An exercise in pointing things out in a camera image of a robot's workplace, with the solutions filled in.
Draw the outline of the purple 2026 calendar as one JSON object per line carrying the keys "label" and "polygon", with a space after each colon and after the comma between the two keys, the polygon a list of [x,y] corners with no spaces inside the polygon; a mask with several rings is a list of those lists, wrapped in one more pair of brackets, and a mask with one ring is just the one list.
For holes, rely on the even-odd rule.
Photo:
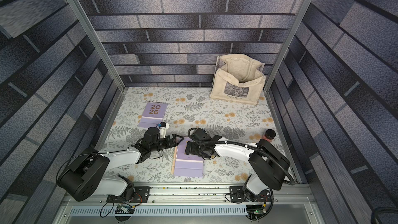
{"label": "purple 2026 calendar", "polygon": [[186,155],[184,153],[188,141],[191,140],[187,137],[184,137],[184,140],[176,147],[177,157],[176,157],[174,175],[202,178],[204,160],[198,156]]}
{"label": "purple 2026 calendar", "polygon": [[167,103],[148,102],[142,114],[140,123],[138,124],[138,127],[156,127],[159,123],[163,121],[167,106]]}

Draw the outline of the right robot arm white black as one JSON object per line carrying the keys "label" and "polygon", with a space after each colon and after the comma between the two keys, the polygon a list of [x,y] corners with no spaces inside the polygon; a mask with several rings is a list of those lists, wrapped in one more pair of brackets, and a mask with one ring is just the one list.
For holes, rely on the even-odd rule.
{"label": "right robot arm white black", "polygon": [[253,195],[260,195],[267,188],[281,190],[283,184],[295,184],[288,172],[290,161],[266,140],[243,144],[218,135],[211,137],[202,128],[190,128],[188,137],[198,144],[201,157],[230,157],[249,163],[255,174],[248,177],[244,190]]}

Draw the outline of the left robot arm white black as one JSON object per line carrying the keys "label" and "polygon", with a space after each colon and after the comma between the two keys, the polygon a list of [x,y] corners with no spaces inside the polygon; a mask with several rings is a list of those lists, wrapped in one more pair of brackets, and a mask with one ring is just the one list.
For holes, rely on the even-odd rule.
{"label": "left robot arm white black", "polygon": [[142,163],[153,151],[174,148],[184,140],[183,136],[165,133],[166,128],[150,127],[142,139],[125,150],[98,151],[89,147],[71,158],[69,166],[66,166],[68,161],[61,166],[64,170],[57,173],[56,183],[78,202],[92,195],[107,195],[113,198],[109,202],[128,203],[138,196],[134,183],[122,175],[105,177],[105,173],[113,168]]}

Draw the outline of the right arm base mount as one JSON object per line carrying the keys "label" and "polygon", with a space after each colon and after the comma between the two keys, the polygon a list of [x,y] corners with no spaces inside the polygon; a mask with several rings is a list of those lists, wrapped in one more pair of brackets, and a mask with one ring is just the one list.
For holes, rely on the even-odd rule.
{"label": "right arm base mount", "polygon": [[249,190],[244,190],[243,186],[230,186],[229,193],[227,193],[226,199],[231,203],[241,204],[245,202],[254,203],[267,203],[272,202],[272,190],[267,188],[264,189],[259,195],[251,193]]}

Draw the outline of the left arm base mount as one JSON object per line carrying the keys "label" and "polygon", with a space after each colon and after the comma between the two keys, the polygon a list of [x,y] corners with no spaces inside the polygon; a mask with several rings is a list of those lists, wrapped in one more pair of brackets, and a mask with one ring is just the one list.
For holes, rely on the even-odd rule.
{"label": "left arm base mount", "polygon": [[122,195],[107,197],[107,203],[139,204],[147,203],[151,188],[150,187],[130,187]]}

